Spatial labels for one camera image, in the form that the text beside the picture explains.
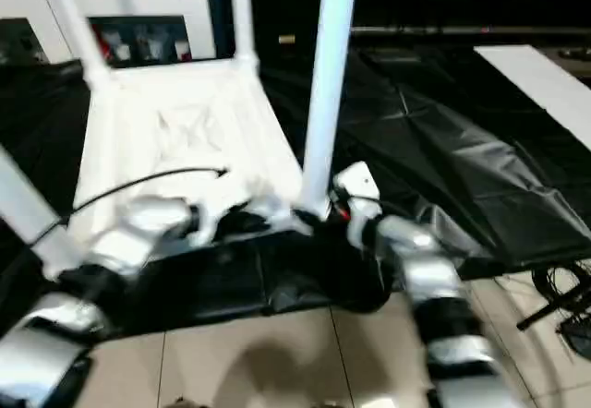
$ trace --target black cable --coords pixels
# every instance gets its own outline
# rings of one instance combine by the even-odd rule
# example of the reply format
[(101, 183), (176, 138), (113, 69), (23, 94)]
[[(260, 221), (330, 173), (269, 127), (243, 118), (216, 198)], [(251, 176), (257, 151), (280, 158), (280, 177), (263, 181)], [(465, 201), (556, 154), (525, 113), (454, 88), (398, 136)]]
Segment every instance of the black cable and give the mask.
[(402, 208), (394, 205), (392, 202), (390, 202), (388, 200), (384, 200), (381, 198), (371, 198), (368, 196), (358, 196), (358, 195), (349, 195), (349, 198), (359, 198), (361, 200), (368, 200), (370, 202), (377, 203), (378, 205), (382, 206), (386, 210), (394, 211), (397, 214), (401, 214), (403, 216), (406, 214), (406, 212), (404, 212), (404, 210)]
[[(577, 263), (571, 265), (564, 265), (557, 268), (548, 268), (543, 270), (532, 271), (532, 282), (537, 291), (549, 302), (555, 301), (564, 293), (559, 290), (556, 284), (556, 271), (558, 269), (567, 270), (576, 277), (579, 284), (588, 283), (591, 286), (591, 274), (589, 271)], [(572, 302), (567, 302), (561, 305), (561, 308), (567, 311), (576, 310), (579, 307), (580, 296), (575, 298)]]
[(14, 276), (23, 268), (23, 266), (25, 265), (25, 263), (28, 259), (27, 255), (29, 254), (29, 251), (31, 249), (33, 249), (37, 244), (39, 244), (43, 240), (43, 238), (45, 238), (51, 231), (53, 231), (58, 226), (66, 223), (70, 217), (72, 217), (76, 213), (86, 209), (87, 207), (89, 207), (93, 203), (101, 200), (102, 198), (112, 196), (113, 194), (118, 193), (119, 191), (123, 191), (124, 189), (131, 188), (132, 186), (135, 186), (138, 184), (143, 184), (145, 182), (148, 182), (150, 180), (157, 179), (160, 177), (167, 177), (169, 175), (184, 174), (184, 173), (199, 173), (199, 172), (217, 173), (218, 176), (221, 176), (221, 175), (226, 174), (227, 170), (218, 169), (218, 168), (203, 168), (203, 167), (200, 167), (200, 168), (179, 168), (176, 170), (169, 170), (169, 171), (164, 171), (161, 173), (150, 174), (145, 177), (141, 177), (139, 179), (132, 180), (132, 181), (126, 182), (122, 185), (115, 186), (111, 189), (108, 189), (108, 190), (102, 192), (101, 194), (94, 196), (93, 198), (89, 198), (88, 200), (82, 202), (80, 205), (78, 205), (77, 207), (72, 209), (67, 214), (60, 216), (60, 218), (57, 221), (55, 221), (54, 223), (49, 225), (32, 242), (30, 242), (24, 248), (22, 248), (20, 253), (18, 253), (16, 258), (11, 262), (11, 264), (8, 266), (8, 268), (5, 271), (3, 271), (2, 277), (0, 278), (1, 279), (0, 280), (0, 306), (2, 306), (2, 304), (4, 303), (6, 296), (7, 296), (7, 292), (10, 289), (10, 284), (6, 284), (6, 282), (11, 282), (12, 279), (14, 278)]

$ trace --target floor tile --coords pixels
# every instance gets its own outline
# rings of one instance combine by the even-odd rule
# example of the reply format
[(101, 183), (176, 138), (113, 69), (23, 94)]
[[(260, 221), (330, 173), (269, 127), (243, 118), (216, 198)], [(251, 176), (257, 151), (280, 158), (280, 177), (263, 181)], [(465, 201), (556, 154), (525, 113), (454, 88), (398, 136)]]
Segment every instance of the floor tile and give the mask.
[(591, 363), (573, 353), (555, 329), (562, 319), (555, 313), (525, 332), (515, 324), (546, 304), (537, 293), (521, 293), (515, 284), (477, 281), (472, 284), (476, 296), (498, 333), (509, 355), (534, 396), (591, 382)]
[(333, 314), (357, 408), (377, 401), (383, 406), (388, 401), (393, 407), (427, 407), (424, 349), (401, 295), (393, 294), (373, 314)]
[(497, 281), (503, 286), (504, 289), (512, 293), (532, 295), (536, 298), (539, 298), (539, 292), (532, 283), (531, 271), (500, 276), (497, 278)]
[(99, 346), (76, 408), (156, 408), (163, 339), (151, 334)]
[(587, 408), (591, 401), (591, 386), (559, 391), (536, 399), (537, 408)]
[(161, 407), (351, 407), (328, 309), (169, 332), (162, 378)]

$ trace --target white platform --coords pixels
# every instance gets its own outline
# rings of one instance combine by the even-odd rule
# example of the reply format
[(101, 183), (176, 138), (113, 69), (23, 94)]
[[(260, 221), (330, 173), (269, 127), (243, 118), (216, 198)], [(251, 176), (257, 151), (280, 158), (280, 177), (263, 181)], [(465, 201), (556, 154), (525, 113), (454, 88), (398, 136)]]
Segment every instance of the white platform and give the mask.
[[(199, 201), (209, 194), (238, 200), (245, 188), (264, 188), (295, 201), (301, 170), (260, 85), (233, 60), (133, 68), (110, 73), (94, 90), (75, 205), (142, 176), (185, 167), (225, 167), (231, 175), (180, 174), (97, 202), (72, 219), (79, 241), (103, 230), (117, 205), (157, 193)], [(224, 198), (222, 188), (227, 188)]]

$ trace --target white pole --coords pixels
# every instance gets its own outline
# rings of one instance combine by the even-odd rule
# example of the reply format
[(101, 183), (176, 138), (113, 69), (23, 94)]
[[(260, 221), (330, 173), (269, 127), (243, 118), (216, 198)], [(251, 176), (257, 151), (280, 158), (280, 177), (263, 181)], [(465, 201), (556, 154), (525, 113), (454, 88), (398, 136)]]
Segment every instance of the white pole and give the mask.
[(104, 63), (97, 42), (94, 40), (88, 20), (84, 18), (75, 0), (56, 0), (67, 21), (74, 46), (84, 66), (84, 80), (91, 89), (107, 79), (109, 70)]
[[(58, 216), (0, 146), (0, 215), (23, 242), (29, 244)], [(33, 247), (48, 279), (80, 264), (82, 250), (64, 227), (55, 228)]]
[(355, 0), (320, 0), (301, 205), (323, 216)]
[(253, 68), (259, 67), (252, 31), (252, 6), (250, 0), (232, 0), (236, 51), (234, 58)]

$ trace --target black plastic sheet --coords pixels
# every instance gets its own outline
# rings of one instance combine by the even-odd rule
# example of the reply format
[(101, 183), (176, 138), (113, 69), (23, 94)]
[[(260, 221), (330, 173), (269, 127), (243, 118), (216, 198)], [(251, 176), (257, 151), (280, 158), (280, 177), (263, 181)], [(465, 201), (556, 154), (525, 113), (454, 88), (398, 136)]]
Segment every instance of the black plastic sheet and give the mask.
[[(311, 67), (298, 57), (261, 70), (300, 160)], [(89, 93), (78, 65), (26, 71), (3, 80), (9, 114), (0, 138), (63, 212), (76, 188)], [(332, 168), (357, 161), (368, 163), (382, 198), (440, 238), (465, 279), (591, 255), (589, 152), (471, 50), (351, 52)], [(13, 315), (46, 286), (33, 255), (29, 265), (12, 289)], [(395, 279), (342, 233), (267, 237), (150, 265), (121, 334), (326, 305), (369, 311)]]
[[(309, 66), (294, 66), (263, 80), (301, 156)], [(358, 160), (466, 278), (591, 254), (589, 151), (472, 50), (351, 53), (333, 170)]]

